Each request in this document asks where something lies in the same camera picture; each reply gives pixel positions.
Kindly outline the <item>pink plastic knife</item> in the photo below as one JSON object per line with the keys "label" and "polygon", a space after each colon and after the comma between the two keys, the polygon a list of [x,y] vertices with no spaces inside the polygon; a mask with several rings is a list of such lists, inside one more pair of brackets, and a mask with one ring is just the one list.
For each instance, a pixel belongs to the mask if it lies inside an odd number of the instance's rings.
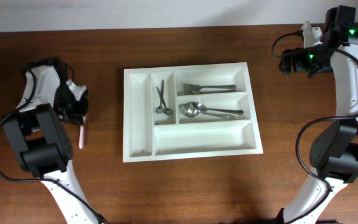
{"label": "pink plastic knife", "polygon": [[85,145],[85,122],[86,122],[86,119],[87,119],[87,117],[84,116],[83,124],[80,125],[80,135],[79,135],[79,142],[78,142],[79,149],[84,149],[84,145]]}

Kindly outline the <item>small steel teaspoon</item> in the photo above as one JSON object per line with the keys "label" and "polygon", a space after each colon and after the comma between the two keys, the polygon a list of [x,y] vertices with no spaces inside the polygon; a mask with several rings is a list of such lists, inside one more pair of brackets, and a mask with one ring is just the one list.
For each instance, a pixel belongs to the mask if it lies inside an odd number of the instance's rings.
{"label": "small steel teaspoon", "polygon": [[[159,96],[162,96],[163,94],[161,93],[160,89],[159,88],[156,88],[156,89],[157,89],[157,92],[158,92]],[[164,98],[162,98],[162,104],[163,104],[163,107],[164,107],[164,114],[166,114],[168,116],[172,115],[173,110],[167,107]]]}
{"label": "small steel teaspoon", "polygon": [[157,93],[159,95],[159,106],[155,109],[156,114],[161,114],[165,110],[163,104],[163,87],[164,87],[164,80],[161,80],[161,89],[159,89],[158,87],[156,88]]}

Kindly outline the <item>large steel spoon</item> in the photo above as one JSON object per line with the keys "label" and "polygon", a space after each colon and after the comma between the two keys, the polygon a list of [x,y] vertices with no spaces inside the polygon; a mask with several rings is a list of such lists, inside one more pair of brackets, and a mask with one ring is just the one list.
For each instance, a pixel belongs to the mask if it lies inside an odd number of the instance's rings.
{"label": "large steel spoon", "polygon": [[196,116],[202,114],[207,116],[213,116],[217,118],[221,118],[224,120],[234,120],[235,116],[231,114],[210,114],[210,113],[202,113],[198,109],[195,109],[193,106],[186,106],[186,105],[179,105],[179,112],[188,117],[188,118],[195,118]]}
{"label": "large steel spoon", "polygon": [[235,114],[235,115],[243,115],[244,114],[243,110],[223,110],[223,109],[208,108],[204,104],[195,102],[195,101],[192,101],[191,105],[194,106],[196,109],[198,109],[201,112],[217,111],[217,112],[230,113],[230,114]]}

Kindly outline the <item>steel fork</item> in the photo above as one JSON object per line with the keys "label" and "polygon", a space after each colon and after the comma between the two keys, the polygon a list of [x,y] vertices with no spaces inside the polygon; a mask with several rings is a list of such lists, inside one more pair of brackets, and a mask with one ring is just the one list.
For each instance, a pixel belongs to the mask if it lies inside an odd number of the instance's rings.
{"label": "steel fork", "polygon": [[234,90],[236,89],[236,85],[193,85],[183,83],[182,87],[184,90],[192,90],[192,91],[200,91],[203,88],[214,88],[214,89],[227,89],[227,90]]}
{"label": "steel fork", "polygon": [[182,90],[177,95],[205,95],[205,94],[215,94],[215,93],[234,93],[236,90],[221,90],[221,91],[200,91],[200,90]]}

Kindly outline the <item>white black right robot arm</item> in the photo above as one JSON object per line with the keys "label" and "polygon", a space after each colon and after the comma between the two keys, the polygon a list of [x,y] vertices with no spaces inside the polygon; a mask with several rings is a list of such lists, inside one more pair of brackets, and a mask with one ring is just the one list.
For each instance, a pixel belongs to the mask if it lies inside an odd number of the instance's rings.
{"label": "white black right robot arm", "polygon": [[316,137],[303,166],[308,177],[296,198],[282,208],[275,223],[317,223],[329,202],[358,178],[358,28],[354,7],[338,6],[326,13],[323,27],[306,22],[296,31],[303,46],[279,54],[279,69],[309,78],[333,73],[336,114]]}

